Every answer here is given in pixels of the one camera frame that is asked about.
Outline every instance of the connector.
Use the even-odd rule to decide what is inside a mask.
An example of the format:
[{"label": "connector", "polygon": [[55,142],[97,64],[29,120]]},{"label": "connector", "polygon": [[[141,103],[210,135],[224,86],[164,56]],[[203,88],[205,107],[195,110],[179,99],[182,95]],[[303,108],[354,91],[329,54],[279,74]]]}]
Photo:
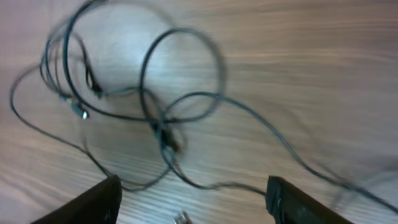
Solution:
[{"label": "connector", "polygon": [[182,212],[174,217],[174,224],[192,224],[186,212]]},{"label": "connector", "polygon": [[64,102],[68,103],[71,107],[72,110],[82,119],[87,119],[90,117],[88,114],[87,110],[85,110],[80,101],[78,101],[76,98],[68,95],[60,95],[59,96]]}]

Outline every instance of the cable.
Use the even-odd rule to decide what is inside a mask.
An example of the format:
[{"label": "cable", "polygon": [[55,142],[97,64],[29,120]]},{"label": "cable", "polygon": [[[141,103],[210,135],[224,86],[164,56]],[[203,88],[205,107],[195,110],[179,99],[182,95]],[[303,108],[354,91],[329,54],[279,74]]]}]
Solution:
[{"label": "cable", "polygon": [[[222,188],[235,188],[235,189],[241,189],[241,190],[248,190],[250,192],[257,193],[262,196],[266,196],[265,191],[258,189],[256,187],[246,185],[246,184],[241,184],[237,182],[218,182],[215,184],[210,184],[210,185],[201,185],[198,184],[192,180],[190,180],[188,177],[186,177],[180,170],[178,170],[175,166],[175,161],[176,161],[176,156],[178,151],[176,148],[174,148],[174,145],[171,144],[170,142],[173,141],[172,137],[172,132],[170,129],[169,124],[175,124],[175,123],[185,123],[185,122],[193,122],[193,121],[199,121],[203,118],[206,118],[212,112],[215,111],[216,107],[218,104],[222,101],[225,103],[229,103],[241,110],[244,110],[245,112],[249,113],[252,115],[254,118],[256,118],[260,123],[262,123],[269,131],[271,131],[274,136],[281,142],[281,144],[288,150],[292,158],[300,165],[302,166],[305,170],[309,171],[309,173],[317,176],[319,179],[324,180],[325,182],[328,182],[329,184],[336,185],[339,187],[342,187],[343,189],[350,190],[353,192],[357,192],[363,197],[366,197],[373,202],[376,202],[389,210],[393,211],[394,213],[398,214],[398,208],[394,207],[393,205],[387,203],[385,200],[377,197],[376,195],[372,194],[368,190],[354,185],[349,182],[345,182],[343,180],[339,179],[333,179],[329,176],[326,176],[319,171],[311,168],[301,157],[295,152],[294,148],[289,144],[289,142],[286,140],[286,138],[278,132],[278,130],[273,127],[273,125],[270,124],[264,117],[262,117],[260,114],[255,112],[254,110],[250,109],[249,107],[245,106],[242,103],[239,103],[231,98],[228,98],[227,96],[224,95],[224,86],[225,86],[225,80],[226,80],[226,69],[224,66],[224,61],[223,58],[217,49],[216,45],[204,34],[195,31],[193,29],[188,29],[188,28],[173,28],[170,29],[163,34],[159,35],[158,38],[153,41],[153,43],[150,45],[148,51],[146,52],[141,71],[140,71],[140,77],[139,77],[139,84],[138,86],[130,86],[127,88],[123,88],[120,90],[113,90],[113,91],[103,91],[101,88],[94,90],[94,86],[98,85],[97,81],[95,80],[95,76],[93,74],[93,69],[92,66],[90,65],[90,60],[88,59],[88,54],[86,52],[86,49],[84,47],[83,41],[81,38],[78,37],[78,35],[75,35],[73,31],[73,26],[77,22],[77,20],[84,15],[84,13],[88,12],[89,10],[96,8],[100,6],[102,3],[105,3],[107,0],[91,0],[87,1],[84,3],[76,13],[74,13],[72,16],[70,16],[68,19],[65,21],[61,22],[58,26],[56,26],[52,31],[50,32],[49,39],[45,45],[45,50],[43,57],[41,59],[41,62],[39,65],[36,67],[33,67],[23,73],[21,76],[15,80],[13,85],[11,86],[10,89],[10,107],[13,113],[28,127],[50,137],[55,140],[58,140],[62,143],[65,143],[71,147],[74,147],[75,149],[78,149],[82,153],[86,154],[94,163],[95,165],[105,174],[105,175],[110,175],[110,171],[107,170],[107,168],[103,167],[89,152],[89,150],[82,148],[80,146],[77,146],[74,143],[68,142],[58,136],[55,136],[51,133],[48,133],[36,126],[34,126],[32,123],[28,122],[26,119],[24,119],[16,110],[14,106],[14,95],[17,90],[18,85],[20,84],[21,80],[27,77],[28,75],[32,74],[32,72],[39,68],[40,69],[40,75],[46,84],[46,86],[52,91],[55,92],[59,95],[67,96],[67,97],[72,97],[73,99],[76,99],[78,104],[83,107],[87,107],[91,109],[92,111],[95,111],[97,113],[100,113],[105,116],[109,116],[112,118],[117,118],[117,119],[123,119],[123,120],[128,120],[128,121],[138,121],[138,122],[145,122],[148,123],[149,126],[152,128],[154,132],[154,136],[158,140],[159,143],[159,152],[160,155],[162,156],[164,162],[167,165],[167,168],[161,172],[154,180],[149,181],[148,183],[140,184],[140,183],[135,183],[130,180],[122,180],[124,183],[127,184],[132,184],[132,185],[138,185],[138,188],[128,188],[123,186],[124,190],[128,191],[139,191],[139,190],[145,190],[148,187],[153,186],[154,184],[158,183],[158,181],[161,180],[167,173],[171,170],[179,179],[187,183],[188,185],[191,185],[192,187],[202,189],[202,190],[218,190]],[[180,98],[177,98],[175,101],[170,103],[165,107],[165,109],[162,110],[161,106],[157,102],[157,98],[151,92],[150,90],[145,88],[145,75],[147,71],[147,66],[149,64],[151,55],[155,51],[156,47],[161,43],[162,40],[164,40],[166,37],[174,34],[190,34],[193,35],[194,37],[197,37],[199,40],[201,40],[205,46],[208,48],[208,50],[211,52],[215,62],[216,62],[216,67],[217,67],[217,78],[218,78],[218,87],[215,93],[210,93],[210,92],[205,92],[205,91],[196,91],[196,92],[191,92],[186,95],[181,96]],[[131,116],[125,116],[121,114],[113,114],[110,112],[103,111],[99,108],[96,108],[89,102],[87,102],[77,91],[75,84],[72,81],[71,74],[70,74],[70,69],[69,69],[69,59],[70,59],[70,54],[68,53],[68,48],[69,48],[69,40],[70,37],[76,38],[78,41],[78,44],[82,50],[82,58],[80,61],[83,63],[83,65],[86,68],[86,85],[88,88],[90,88],[94,94],[96,94],[99,98],[100,97],[107,97],[107,96],[112,96],[112,95],[123,95],[126,93],[134,93],[138,92],[139,94],[139,101],[141,105],[142,112],[144,113],[143,118],[137,118],[137,117],[131,117]],[[52,58],[49,58],[49,52],[50,49],[53,47],[54,44],[59,43],[63,39],[63,46],[62,46],[62,62],[63,62],[63,71],[65,78],[67,80],[68,86],[70,87],[71,93],[65,93],[64,91],[61,90],[59,84],[57,84],[54,79],[53,75],[50,72],[49,69],[49,63],[53,61]],[[155,104],[156,108],[156,115],[157,119],[154,118],[154,115],[150,113],[150,111],[147,108],[147,98],[145,98],[145,94],[149,96],[149,99],[152,100],[153,104]],[[169,114],[172,111],[172,109],[178,105],[181,101],[186,100],[188,98],[194,97],[194,96],[205,96],[213,99],[212,104],[202,113],[199,114],[198,116],[193,116],[193,117],[188,117],[188,118],[169,118]]]}]

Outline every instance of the table surface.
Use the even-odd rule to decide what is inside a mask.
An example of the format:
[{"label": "table surface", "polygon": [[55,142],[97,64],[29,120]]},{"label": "table surface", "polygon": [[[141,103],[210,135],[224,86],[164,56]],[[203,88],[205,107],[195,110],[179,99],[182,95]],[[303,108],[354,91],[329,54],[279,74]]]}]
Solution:
[{"label": "table surface", "polygon": [[[11,83],[38,64],[50,28],[81,3],[0,1],[0,223],[29,223],[104,179],[85,155],[24,126],[9,108]],[[75,31],[107,90],[137,84],[143,55],[161,32],[203,31],[224,55],[228,96],[265,116],[317,169],[398,206],[397,10],[391,0],[124,0],[83,16]],[[73,75],[82,77],[81,65]],[[168,103],[189,91],[213,91],[215,65],[199,41],[176,35],[159,46],[146,82]],[[97,100],[79,88],[104,110],[142,116],[136,95]],[[208,103],[187,101],[174,115],[198,113]],[[37,71],[21,83],[16,107],[51,133],[78,145],[86,139],[121,177],[149,180],[164,167],[147,124],[96,113],[82,121]],[[180,167],[197,182],[233,180],[266,190],[267,177],[279,175],[355,223],[398,222],[392,212],[303,170],[268,130],[230,105],[179,129]],[[144,192],[124,192],[118,222],[171,223],[181,210],[194,223],[274,222],[258,195],[205,192],[173,174]]]}]

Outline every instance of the black device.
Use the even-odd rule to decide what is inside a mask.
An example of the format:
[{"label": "black device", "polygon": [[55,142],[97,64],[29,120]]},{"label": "black device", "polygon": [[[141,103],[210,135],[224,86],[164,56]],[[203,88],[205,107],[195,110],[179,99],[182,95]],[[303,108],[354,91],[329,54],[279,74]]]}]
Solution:
[{"label": "black device", "polygon": [[[121,199],[120,178],[112,175],[33,224],[115,224]],[[269,177],[266,205],[275,224],[352,224],[280,177]]]}]

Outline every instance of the wood grain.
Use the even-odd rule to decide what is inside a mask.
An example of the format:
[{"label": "wood grain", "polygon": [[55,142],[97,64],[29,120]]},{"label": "wood grain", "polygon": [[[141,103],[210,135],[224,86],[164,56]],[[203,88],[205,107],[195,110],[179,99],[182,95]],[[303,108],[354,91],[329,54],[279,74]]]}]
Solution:
[{"label": "wood grain", "polygon": [[[11,113],[9,87],[39,61],[50,28],[81,0],[0,1],[0,223],[29,223],[104,179],[78,151],[25,127]],[[149,44],[173,26],[208,34],[228,67],[227,94],[264,115],[304,159],[354,179],[398,206],[398,4],[391,0],[124,0],[81,18],[98,80],[112,89],[137,83]],[[81,80],[81,68],[75,77]],[[90,149],[112,171],[134,180],[164,165],[145,124],[92,114],[82,122],[39,74],[21,84],[16,106],[29,121]],[[164,102],[215,89],[215,68],[199,41],[167,39],[150,63],[147,86]],[[141,115],[135,96],[95,105]],[[186,116],[208,101],[177,108]],[[248,114],[221,105],[180,127],[181,167],[201,183],[234,180],[266,189],[280,175],[355,223],[397,223],[390,211],[341,192],[305,172]],[[174,175],[153,188],[125,192],[119,223],[171,223],[185,210],[194,223],[273,223],[264,198],[238,190],[203,192]]]}]

